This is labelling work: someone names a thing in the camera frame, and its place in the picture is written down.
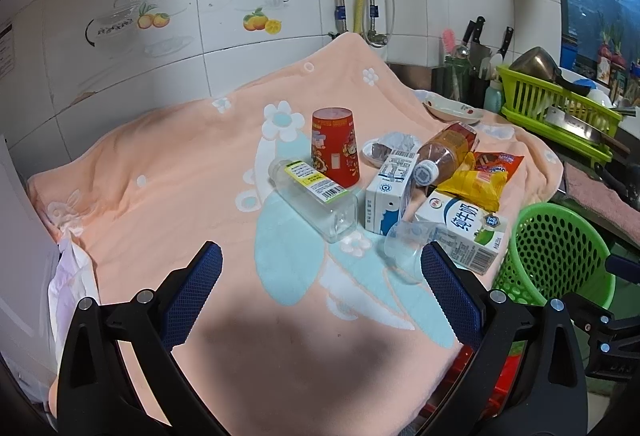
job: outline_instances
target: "blue gripper pad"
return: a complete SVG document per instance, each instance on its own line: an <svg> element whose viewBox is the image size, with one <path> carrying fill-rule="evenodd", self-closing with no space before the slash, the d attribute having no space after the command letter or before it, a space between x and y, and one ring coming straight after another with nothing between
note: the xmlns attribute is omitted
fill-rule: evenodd
<svg viewBox="0 0 640 436"><path fill-rule="evenodd" d="M222 273L222 250L211 243L189 265L190 273L169 302L162 318L161 340L167 351L184 344L209 293Z"/></svg>
<svg viewBox="0 0 640 436"><path fill-rule="evenodd" d="M482 341L482 314L466 292L456 267L437 242L422 250L422 274L460 342L477 351Z"/></svg>

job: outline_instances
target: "green plastic basket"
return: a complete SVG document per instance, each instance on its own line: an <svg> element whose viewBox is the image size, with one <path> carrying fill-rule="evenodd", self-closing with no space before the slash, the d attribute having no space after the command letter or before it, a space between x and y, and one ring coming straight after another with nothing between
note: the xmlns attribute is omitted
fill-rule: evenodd
<svg viewBox="0 0 640 436"><path fill-rule="evenodd" d="M609 249L596 230L564 207L538 203L523 209L494 288L511 300L543 306L569 292L608 308L616 279L604 269Z"/></svg>
<svg viewBox="0 0 640 436"><path fill-rule="evenodd" d="M592 164L611 161L608 147L592 145L560 127L547 124L546 110L556 106L609 136L615 135L622 120L620 114L551 82L511 71L506 66L498 67L498 73L502 78L505 100L501 113L507 120L586 156Z"/></svg>

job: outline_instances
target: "milk carton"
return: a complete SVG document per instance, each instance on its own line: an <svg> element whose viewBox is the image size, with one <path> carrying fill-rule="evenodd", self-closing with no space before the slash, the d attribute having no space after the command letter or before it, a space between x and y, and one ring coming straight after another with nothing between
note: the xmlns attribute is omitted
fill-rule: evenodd
<svg viewBox="0 0 640 436"><path fill-rule="evenodd" d="M446 228L436 231L435 241L453 262L481 275L494 262L507 227L502 217L438 191L430 194L415 217L419 221L444 224Z"/></svg>
<svg viewBox="0 0 640 436"><path fill-rule="evenodd" d="M393 150L366 191L365 228L386 236L402 219L411 199L412 174L418 155Z"/></svg>

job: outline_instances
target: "clear plastic cup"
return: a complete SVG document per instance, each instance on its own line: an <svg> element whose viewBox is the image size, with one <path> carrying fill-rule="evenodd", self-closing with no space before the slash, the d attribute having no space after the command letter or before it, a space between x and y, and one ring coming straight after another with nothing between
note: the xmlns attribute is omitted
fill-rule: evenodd
<svg viewBox="0 0 640 436"><path fill-rule="evenodd" d="M391 269L405 282L424 282L420 256L426 244L436 239L442 223L397 222L391 227L385 239L385 255L392 261Z"/></svg>

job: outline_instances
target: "silver bolt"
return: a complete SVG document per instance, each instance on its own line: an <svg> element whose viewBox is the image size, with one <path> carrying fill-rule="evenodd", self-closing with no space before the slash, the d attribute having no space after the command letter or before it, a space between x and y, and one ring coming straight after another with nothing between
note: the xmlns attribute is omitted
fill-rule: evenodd
<svg viewBox="0 0 640 436"><path fill-rule="evenodd" d="M491 292L489 293L489 298L498 304L502 304L507 300L507 296L502 290L491 290Z"/></svg>
<svg viewBox="0 0 640 436"><path fill-rule="evenodd" d="M136 301L138 301L140 304L146 304L148 302L151 302L151 299L153 299L154 297L154 293L151 290L143 290L138 292L138 295L136 295Z"/></svg>
<svg viewBox="0 0 640 436"><path fill-rule="evenodd" d="M91 307L91 304L93 303L94 301L91 299L91 297L84 297L83 299L80 299L80 302L78 303L78 307L82 311L87 311Z"/></svg>
<svg viewBox="0 0 640 436"><path fill-rule="evenodd" d="M562 301L560 299L551 299L551 301L549 301L551 304L551 307L556 310L556 311L562 311L564 310L564 304L562 303Z"/></svg>

